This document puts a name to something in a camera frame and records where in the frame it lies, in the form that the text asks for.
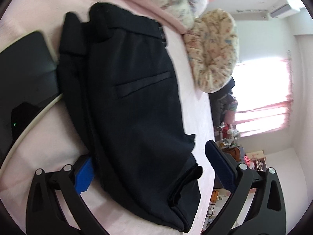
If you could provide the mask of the black pants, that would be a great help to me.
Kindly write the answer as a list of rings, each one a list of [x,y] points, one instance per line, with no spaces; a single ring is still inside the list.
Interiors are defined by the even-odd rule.
[[[188,232],[203,169],[183,128],[163,27],[109,3],[65,14],[58,87],[102,188],[153,223]]]

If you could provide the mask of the cluttered pink shelf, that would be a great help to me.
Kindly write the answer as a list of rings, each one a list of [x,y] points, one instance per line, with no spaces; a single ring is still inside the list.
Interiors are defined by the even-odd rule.
[[[214,127],[214,139],[218,147],[224,152],[230,154],[236,162],[244,163],[251,169],[257,169],[256,160],[252,160],[252,154],[247,154],[245,149],[239,143],[239,132],[232,125],[222,123],[219,127]],[[236,220],[235,225],[243,223],[249,208],[255,196],[256,189],[250,189],[247,199],[242,207],[242,210]],[[219,178],[215,176],[213,192],[209,205],[209,217],[216,217],[219,211],[224,206],[224,203],[229,199],[230,192],[226,190]]]

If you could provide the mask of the pile of dark clothes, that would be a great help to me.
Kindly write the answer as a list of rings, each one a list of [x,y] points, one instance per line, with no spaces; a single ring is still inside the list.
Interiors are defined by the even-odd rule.
[[[232,95],[235,80],[231,80],[219,91],[209,94],[211,116],[214,127],[222,123],[234,124],[238,102]]]

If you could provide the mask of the pink window curtain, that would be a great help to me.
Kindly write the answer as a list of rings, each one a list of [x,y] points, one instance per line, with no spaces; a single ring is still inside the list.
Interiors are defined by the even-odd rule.
[[[275,132],[289,126],[293,105],[291,53],[237,63],[232,89],[238,101],[236,129],[241,137]]]

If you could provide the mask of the round bear print cushion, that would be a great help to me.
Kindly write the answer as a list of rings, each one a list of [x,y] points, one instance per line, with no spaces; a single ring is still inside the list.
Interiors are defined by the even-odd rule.
[[[195,19],[184,36],[195,85],[205,93],[222,89],[231,79],[239,58],[239,37],[234,18],[222,9]]]

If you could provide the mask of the pink fleece bed blanket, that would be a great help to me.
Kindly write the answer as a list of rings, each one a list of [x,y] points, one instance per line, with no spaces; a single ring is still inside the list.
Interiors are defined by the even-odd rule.
[[[128,0],[13,0],[1,19],[1,48],[40,30],[52,55],[57,57],[65,13],[75,12],[85,22],[89,8],[97,2],[109,2],[134,14],[153,17],[152,12]],[[201,201],[190,230],[190,234],[200,234],[214,184],[214,171],[204,153],[205,143],[213,138],[210,104],[207,95],[194,86],[182,35],[167,22],[163,28],[178,80],[183,126],[187,134],[196,136],[193,155],[203,167],[199,180]],[[1,200],[20,229],[25,229],[27,197],[35,170],[57,171],[85,152],[64,102],[56,99],[31,123],[1,170]],[[82,197],[111,234],[177,234],[177,230],[141,219],[121,207],[97,180]]]

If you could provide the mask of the white wall air conditioner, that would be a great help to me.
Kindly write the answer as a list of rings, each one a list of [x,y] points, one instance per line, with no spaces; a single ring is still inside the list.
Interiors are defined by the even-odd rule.
[[[278,0],[268,9],[271,18],[287,18],[301,12],[300,7],[294,0]]]

